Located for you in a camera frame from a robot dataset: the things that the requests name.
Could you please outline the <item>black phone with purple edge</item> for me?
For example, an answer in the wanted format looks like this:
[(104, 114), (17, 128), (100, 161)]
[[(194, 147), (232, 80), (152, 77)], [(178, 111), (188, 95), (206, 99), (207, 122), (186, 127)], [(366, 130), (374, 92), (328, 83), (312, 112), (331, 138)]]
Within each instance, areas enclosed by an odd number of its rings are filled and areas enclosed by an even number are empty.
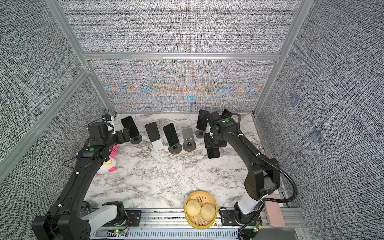
[(230, 117), (232, 115), (232, 112), (230, 112), (228, 109), (224, 109), (221, 116), (222, 118)]

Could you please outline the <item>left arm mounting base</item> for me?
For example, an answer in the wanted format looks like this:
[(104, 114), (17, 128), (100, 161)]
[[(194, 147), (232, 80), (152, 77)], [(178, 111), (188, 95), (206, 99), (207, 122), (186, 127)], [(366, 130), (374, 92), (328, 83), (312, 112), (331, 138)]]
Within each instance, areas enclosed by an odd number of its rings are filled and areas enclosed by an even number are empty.
[(103, 211), (103, 227), (138, 227), (142, 217), (141, 210), (126, 210), (119, 201), (104, 203), (99, 210)]

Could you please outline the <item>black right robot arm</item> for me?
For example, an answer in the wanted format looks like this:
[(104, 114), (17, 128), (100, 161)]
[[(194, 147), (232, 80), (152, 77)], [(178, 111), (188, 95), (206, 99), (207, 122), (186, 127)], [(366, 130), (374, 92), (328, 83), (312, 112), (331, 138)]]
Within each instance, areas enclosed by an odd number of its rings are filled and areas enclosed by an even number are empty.
[(204, 136), (208, 158), (220, 157), (220, 148), (229, 144), (248, 169), (244, 182), (247, 193), (235, 203), (234, 209), (236, 221), (244, 225), (256, 215), (261, 199), (279, 188), (280, 172), (276, 170), (279, 163), (267, 158), (251, 144), (229, 111), (225, 110), (222, 115), (218, 112), (208, 113), (207, 122), (211, 127), (210, 132)]

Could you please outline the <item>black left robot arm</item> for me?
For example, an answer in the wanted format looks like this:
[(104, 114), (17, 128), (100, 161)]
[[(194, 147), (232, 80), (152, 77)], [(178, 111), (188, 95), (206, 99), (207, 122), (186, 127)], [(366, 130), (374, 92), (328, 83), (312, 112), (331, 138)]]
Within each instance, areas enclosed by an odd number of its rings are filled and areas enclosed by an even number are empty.
[(85, 218), (80, 217), (85, 195), (97, 171), (109, 157), (114, 145), (130, 140), (129, 130), (115, 134), (96, 134), (90, 146), (83, 147), (67, 184), (43, 216), (35, 217), (32, 230), (39, 240), (88, 240), (106, 223), (125, 224), (127, 214), (122, 202), (108, 202)]

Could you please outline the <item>right arm mounting base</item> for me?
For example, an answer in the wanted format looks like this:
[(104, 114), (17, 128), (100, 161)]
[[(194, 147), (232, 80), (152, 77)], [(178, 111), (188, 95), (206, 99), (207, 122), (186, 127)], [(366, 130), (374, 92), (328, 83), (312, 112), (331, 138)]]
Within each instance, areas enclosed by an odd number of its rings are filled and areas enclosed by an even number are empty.
[(263, 202), (257, 203), (253, 210), (249, 214), (243, 214), (238, 204), (235, 204), (233, 209), (219, 208), (218, 213), (221, 218), (223, 226), (243, 226), (261, 223), (261, 212), (264, 209), (265, 204)]

